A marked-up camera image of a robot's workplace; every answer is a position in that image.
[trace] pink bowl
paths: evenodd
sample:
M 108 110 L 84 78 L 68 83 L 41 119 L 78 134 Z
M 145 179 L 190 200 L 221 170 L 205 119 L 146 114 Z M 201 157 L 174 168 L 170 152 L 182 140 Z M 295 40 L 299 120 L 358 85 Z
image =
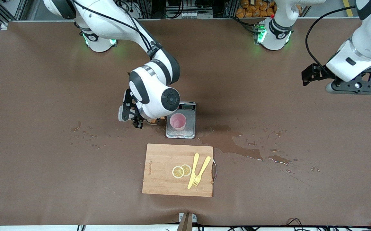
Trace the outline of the pink bowl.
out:
M 181 113 L 173 114 L 170 117 L 170 124 L 175 130 L 182 131 L 187 124 L 187 118 Z

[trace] white robotic arm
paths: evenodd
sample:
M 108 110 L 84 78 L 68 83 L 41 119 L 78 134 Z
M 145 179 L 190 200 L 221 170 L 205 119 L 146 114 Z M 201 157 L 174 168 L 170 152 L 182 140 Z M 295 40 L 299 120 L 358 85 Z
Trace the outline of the white robotic arm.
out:
M 130 40 L 147 52 L 151 60 L 129 74 L 119 121 L 133 120 L 141 128 L 143 119 L 164 117 L 178 108 L 180 95 L 168 87 L 180 77 L 177 60 L 123 7 L 112 0 L 44 0 L 44 4 L 52 13 L 74 19 L 93 51 L 107 51 L 116 40 Z
M 274 0 L 277 11 L 274 18 L 267 18 L 259 24 L 263 24 L 262 35 L 257 43 L 265 48 L 276 51 L 284 47 L 291 35 L 291 29 L 299 16 L 297 4 L 308 6 L 324 3 L 326 0 Z
M 325 66 L 311 64 L 302 73 L 303 85 L 334 79 L 328 93 L 371 95 L 371 0 L 356 0 L 362 25 L 345 41 Z M 362 77 L 369 75 L 368 80 Z

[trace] digital scale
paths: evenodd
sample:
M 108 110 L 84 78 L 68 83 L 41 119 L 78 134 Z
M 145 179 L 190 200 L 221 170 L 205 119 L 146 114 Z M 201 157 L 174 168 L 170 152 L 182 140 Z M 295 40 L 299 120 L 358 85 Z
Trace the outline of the digital scale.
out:
M 187 122 L 181 131 L 175 130 L 170 124 L 170 118 L 173 114 L 183 114 Z M 196 120 L 196 104 L 195 102 L 181 101 L 178 109 L 167 117 L 167 128 L 165 135 L 168 138 L 175 139 L 192 139 L 195 137 L 195 120 Z

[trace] wooden cutting board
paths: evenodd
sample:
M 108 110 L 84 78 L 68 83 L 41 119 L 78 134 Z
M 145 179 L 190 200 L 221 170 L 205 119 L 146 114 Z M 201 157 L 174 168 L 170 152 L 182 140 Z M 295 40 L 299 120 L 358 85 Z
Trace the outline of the wooden cutting board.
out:
M 192 168 L 195 153 L 200 154 L 195 170 L 196 175 L 200 173 L 207 156 L 211 157 L 211 161 L 201 176 L 200 184 L 187 189 L 191 175 L 177 179 L 173 177 L 172 169 L 183 164 L 188 164 Z M 149 143 L 144 169 L 143 193 L 212 197 L 212 153 L 212 147 L 208 146 Z

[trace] brown tabletop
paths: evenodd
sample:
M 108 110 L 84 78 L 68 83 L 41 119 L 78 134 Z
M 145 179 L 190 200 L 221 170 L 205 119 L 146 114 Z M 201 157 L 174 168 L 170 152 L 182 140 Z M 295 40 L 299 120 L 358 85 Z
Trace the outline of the brown tabletop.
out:
M 302 86 L 313 21 L 274 52 L 232 20 L 143 22 L 181 65 L 181 99 L 198 104 L 193 140 L 118 122 L 127 72 L 147 62 L 137 44 L 95 53 L 72 22 L 11 22 L 0 32 L 0 225 L 158 224 L 187 211 L 204 225 L 371 225 L 371 96 Z M 311 50 L 325 63 L 359 25 L 323 20 Z M 214 146 L 213 197 L 142 194 L 147 143 Z

